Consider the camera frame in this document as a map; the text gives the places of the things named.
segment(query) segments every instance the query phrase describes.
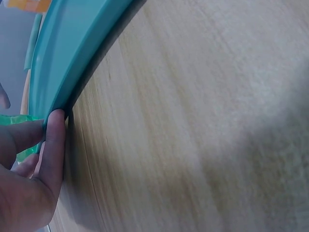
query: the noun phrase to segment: green object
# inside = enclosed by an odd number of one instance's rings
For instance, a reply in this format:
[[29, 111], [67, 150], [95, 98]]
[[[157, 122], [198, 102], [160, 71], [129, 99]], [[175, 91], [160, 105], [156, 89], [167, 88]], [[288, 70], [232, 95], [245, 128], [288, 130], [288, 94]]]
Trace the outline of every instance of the green object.
[[28, 43], [28, 49], [26, 53], [24, 70], [28, 70], [31, 68], [34, 48], [35, 48], [35, 44], [37, 43], [41, 20], [42, 20], [42, 14], [37, 14], [34, 18], [33, 27], [32, 27], [32, 31], [30, 34], [29, 43]]
[[[18, 115], [18, 116], [0, 115], [0, 125], [4, 125], [4, 126], [23, 123], [23, 122], [27, 122], [27, 121], [35, 121], [35, 120], [38, 120], [38, 118], [29, 116], [29, 115]], [[37, 147], [38, 147], [38, 145], [35, 145], [34, 147], [31, 147], [31, 148], [17, 154], [16, 160], [18, 162], [24, 161], [25, 158], [27, 158], [29, 155], [36, 152]]]

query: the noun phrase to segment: plastic container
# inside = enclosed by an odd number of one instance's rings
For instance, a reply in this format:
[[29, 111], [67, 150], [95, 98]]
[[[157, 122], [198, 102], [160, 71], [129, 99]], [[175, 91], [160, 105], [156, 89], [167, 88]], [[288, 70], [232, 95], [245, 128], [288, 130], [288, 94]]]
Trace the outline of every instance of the plastic container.
[[15, 7], [22, 11], [47, 12], [51, 0], [3, 0], [6, 7]]

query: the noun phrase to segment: wood grain surface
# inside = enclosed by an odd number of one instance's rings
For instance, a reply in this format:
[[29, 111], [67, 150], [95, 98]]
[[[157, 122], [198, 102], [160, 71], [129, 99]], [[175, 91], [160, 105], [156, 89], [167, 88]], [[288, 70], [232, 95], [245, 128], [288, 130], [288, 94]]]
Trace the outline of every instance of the wood grain surface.
[[308, 231], [309, 1], [128, 15], [69, 118], [51, 230]]

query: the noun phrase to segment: teal plastic edge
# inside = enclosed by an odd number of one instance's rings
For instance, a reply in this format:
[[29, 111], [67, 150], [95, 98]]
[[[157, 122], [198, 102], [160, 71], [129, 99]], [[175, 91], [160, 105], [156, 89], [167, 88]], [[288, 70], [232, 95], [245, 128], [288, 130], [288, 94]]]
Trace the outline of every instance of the teal plastic edge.
[[[43, 40], [43, 34], [45, 34], [45, 26], [50, 23], [50, 16], [53, 11], [60, 10], [61, 4], [60, 1], [52, 1], [49, 11], [47, 12], [45, 22], [41, 29], [40, 36], [38, 37], [37, 45], [34, 50], [34, 58], [32, 62], [32, 69], [36, 69], [36, 63], [38, 53], [40, 52], [40, 45]], [[42, 76], [34, 76], [35, 72], [31, 72], [30, 79], [30, 91], [29, 91], [29, 114], [34, 115], [39, 118], [44, 118], [45, 123], [47, 122], [49, 114], [55, 109], [64, 109], [67, 100], [69, 99], [71, 92], [73, 91], [76, 83], [80, 79], [83, 71], [85, 70], [90, 59], [98, 49], [99, 45], [104, 41], [116, 21], [120, 18], [121, 14], [129, 6], [132, 0], [105, 0], [105, 5], [102, 7], [101, 11], [97, 15], [96, 19], [89, 26], [89, 29], [80, 44], [77, 48], [73, 59], [70, 61], [70, 65], [67, 67], [65, 76], [62, 79], [62, 82], [58, 88], [57, 93], [54, 96], [43, 96], [43, 97], [52, 97], [54, 98], [52, 105], [45, 106], [46, 110], [35, 108], [36, 96], [32, 94], [32, 89], [34, 88], [44, 88], [45, 86], [34, 86], [34, 78], [43, 78]]]
[[37, 43], [41, 21], [42, 21], [42, 14], [36, 14], [28, 43], [24, 70], [29, 70], [31, 68], [34, 48], [35, 44]]

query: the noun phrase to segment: finger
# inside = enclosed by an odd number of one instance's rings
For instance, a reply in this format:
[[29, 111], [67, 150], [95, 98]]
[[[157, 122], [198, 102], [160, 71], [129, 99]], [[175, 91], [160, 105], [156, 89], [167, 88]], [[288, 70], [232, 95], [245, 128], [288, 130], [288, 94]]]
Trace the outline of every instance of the finger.
[[13, 170], [13, 172], [18, 174], [19, 176], [29, 178], [32, 176], [38, 161], [39, 161], [39, 155], [32, 154], [28, 156], [21, 164], [19, 164]]
[[37, 163], [37, 166], [35, 167], [34, 175], [39, 174], [41, 163], [42, 163], [42, 155], [43, 155], [44, 147], [45, 147], [45, 142], [42, 143], [41, 150], [40, 150], [40, 157], [39, 157], [39, 161]]
[[11, 169], [16, 154], [36, 145], [43, 137], [41, 120], [0, 126], [0, 164]]
[[62, 110], [56, 110], [48, 118], [41, 167], [38, 175], [35, 176], [51, 191], [55, 206], [62, 184], [64, 146], [64, 112]]
[[4, 109], [9, 109], [11, 107], [10, 99], [1, 84], [0, 84], [0, 103]]

